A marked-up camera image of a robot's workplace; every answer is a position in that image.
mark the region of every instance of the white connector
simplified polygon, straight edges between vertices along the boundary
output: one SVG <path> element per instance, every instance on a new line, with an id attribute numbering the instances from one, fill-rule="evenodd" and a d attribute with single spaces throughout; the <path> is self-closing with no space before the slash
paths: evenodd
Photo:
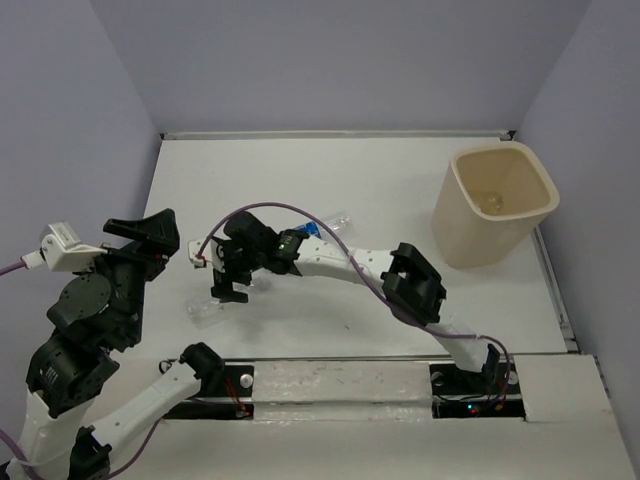
<path id="1" fill-rule="evenodd" d="M 35 252 L 27 253 L 20 257 L 24 262 L 27 270 L 31 270 L 32 268 L 39 267 L 45 263 L 44 257 L 42 256 L 42 252 L 40 250 L 36 250 Z"/>
<path id="2" fill-rule="evenodd" d="M 199 240 L 192 240 L 189 242 L 189 261 L 196 268 L 204 268 L 207 266 L 207 264 L 209 264 L 219 272 L 224 272 L 224 264 L 216 253 L 216 251 L 218 250 L 218 244 L 215 242 L 215 240 L 212 239 L 211 241 L 209 241 L 209 244 L 204 249 L 204 252 L 202 252 L 202 255 L 198 255 L 203 242 L 204 238 L 201 238 Z"/>

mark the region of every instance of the metal edge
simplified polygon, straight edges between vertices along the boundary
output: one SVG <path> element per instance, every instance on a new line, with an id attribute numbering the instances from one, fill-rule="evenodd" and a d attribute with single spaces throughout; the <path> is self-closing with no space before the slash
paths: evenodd
<path id="1" fill-rule="evenodd" d="M 538 254 L 538 260 L 542 266 L 547 288 L 551 295 L 551 303 L 553 303 L 553 308 L 556 311 L 556 316 L 558 317 L 558 323 L 560 325 L 560 330 L 562 331 L 562 337 L 564 338 L 567 351 L 569 353 L 580 353 L 580 347 L 578 346 L 576 336 L 573 333 L 573 328 L 571 327 L 569 315 L 565 308 L 562 294 L 560 293 L 560 287 L 553 271 L 553 266 L 551 265 L 551 259 L 549 258 L 549 252 L 547 251 L 547 247 L 544 243 L 540 226 L 536 226 L 532 235 L 536 253 Z"/>
<path id="2" fill-rule="evenodd" d="M 291 130 L 255 132 L 169 132 L 168 140 L 273 140 L 330 138 L 504 138 L 509 130 Z"/>

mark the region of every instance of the screw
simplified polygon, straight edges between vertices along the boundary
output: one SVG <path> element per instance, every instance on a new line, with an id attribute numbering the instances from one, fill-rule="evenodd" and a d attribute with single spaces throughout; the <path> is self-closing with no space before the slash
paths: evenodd
<path id="1" fill-rule="evenodd" d="M 444 375 L 442 372 L 434 372 L 434 374 L 431 375 L 431 383 L 433 383 L 435 387 L 444 385 Z"/>
<path id="2" fill-rule="evenodd" d="M 240 385 L 242 388 L 249 388 L 253 385 L 253 377 L 248 373 L 245 373 L 240 376 Z"/>

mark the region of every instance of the black bracket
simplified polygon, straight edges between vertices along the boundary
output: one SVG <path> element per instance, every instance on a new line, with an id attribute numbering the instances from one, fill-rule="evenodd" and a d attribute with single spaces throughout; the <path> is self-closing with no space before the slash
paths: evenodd
<path id="1" fill-rule="evenodd" d="M 382 291 L 394 305 L 409 313 L 417 322 L 413 326 L 425 326 L 440 321 L 440 306 L 447 298 L 438 271 L 413 245 L 401 243 L 391 252 L 393 262 L 388 272 L 382 274 Z M 392 309 L 398 320 L 407 323 Z"/>

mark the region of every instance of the square container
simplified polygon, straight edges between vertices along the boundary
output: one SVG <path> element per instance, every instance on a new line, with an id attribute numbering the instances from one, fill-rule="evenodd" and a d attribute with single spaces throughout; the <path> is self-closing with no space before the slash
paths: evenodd
<path id="1" fill-rule="evenodd" d="M 454 268 L 502 260 L 560 201 L 533 151 L 518 142 L 461 153 L 449 164 L 431 227 Z"/>

